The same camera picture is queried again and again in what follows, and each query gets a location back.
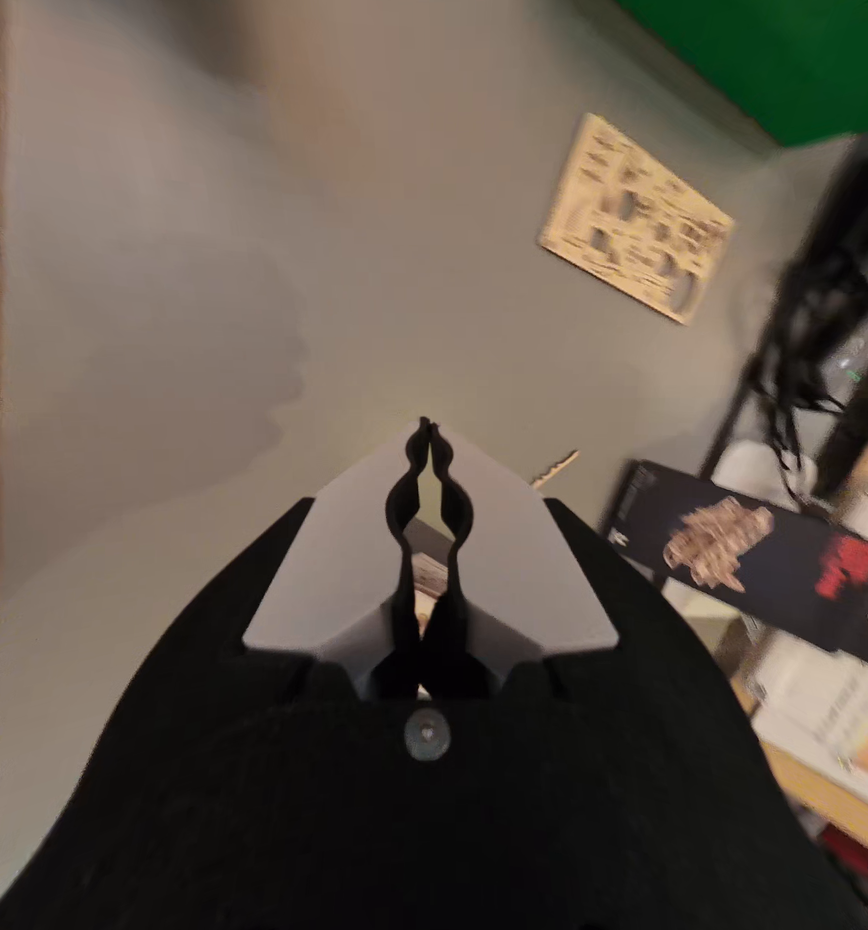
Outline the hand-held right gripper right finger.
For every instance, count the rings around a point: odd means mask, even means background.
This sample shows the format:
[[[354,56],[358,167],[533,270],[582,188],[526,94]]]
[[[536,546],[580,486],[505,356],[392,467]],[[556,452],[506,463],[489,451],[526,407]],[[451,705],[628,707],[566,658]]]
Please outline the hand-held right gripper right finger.
[[[463,652],[503,682],[524,662],[613,650],[619,634],[544,497],[455,431],[429,436]]]

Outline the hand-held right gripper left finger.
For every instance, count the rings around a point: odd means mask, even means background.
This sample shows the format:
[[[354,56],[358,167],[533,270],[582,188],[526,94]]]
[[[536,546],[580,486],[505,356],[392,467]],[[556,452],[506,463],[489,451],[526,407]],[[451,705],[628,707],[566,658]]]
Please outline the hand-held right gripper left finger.
[[[398,618],[417,640],[405,529],[427,463],[422,417],[324,486],[242,636],[247,649],[335,663],[369,683],[396,649]]]

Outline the black model kit box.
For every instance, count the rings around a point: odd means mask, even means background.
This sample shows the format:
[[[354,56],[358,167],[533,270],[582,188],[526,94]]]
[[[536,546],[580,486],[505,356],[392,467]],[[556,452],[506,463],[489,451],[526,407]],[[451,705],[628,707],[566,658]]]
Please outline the black model kit box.
[[[868,540],[847,529],[643,460],[608,539],[654,575],[868,664]]]

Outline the laser-cut wooden parts sheet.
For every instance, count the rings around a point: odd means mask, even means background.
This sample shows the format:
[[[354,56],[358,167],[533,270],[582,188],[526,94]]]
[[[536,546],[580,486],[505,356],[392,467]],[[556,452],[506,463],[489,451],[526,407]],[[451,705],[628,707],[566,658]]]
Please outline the laser-cut wooden parts sheet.
[[[588,113],[538,242],[648,309],[688,325],[733,225],[635,141]]]

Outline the small loose wooden part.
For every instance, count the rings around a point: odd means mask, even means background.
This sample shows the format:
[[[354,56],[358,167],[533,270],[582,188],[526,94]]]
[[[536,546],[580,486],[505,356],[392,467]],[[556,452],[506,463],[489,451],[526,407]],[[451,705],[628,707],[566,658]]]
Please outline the small loose wooden part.
[[[530,481],[530,487],[533,490],[537,491],[543,488],[550,480],[568,468],[573,464],[580,456],[579,449],[573,449],[561,459],[557,459],[551,464],[547,465],[543,471],[540,471],[537,475],[533,477]]]

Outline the white printed sheet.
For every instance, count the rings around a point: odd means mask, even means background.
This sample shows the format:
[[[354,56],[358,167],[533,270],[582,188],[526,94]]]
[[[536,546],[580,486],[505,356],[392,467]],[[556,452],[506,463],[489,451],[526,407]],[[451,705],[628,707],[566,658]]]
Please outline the white printed sheet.
[[[777,634],[749,684],[759,737],[868,803],[868,664]]]

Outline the large green plastic bin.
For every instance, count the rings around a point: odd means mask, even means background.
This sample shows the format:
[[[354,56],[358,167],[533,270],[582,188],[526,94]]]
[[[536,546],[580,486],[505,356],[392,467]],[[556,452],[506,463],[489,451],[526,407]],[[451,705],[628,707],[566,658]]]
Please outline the large green plastic bin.
[[[619,5],[780,145],[868,133],[868,1]]]

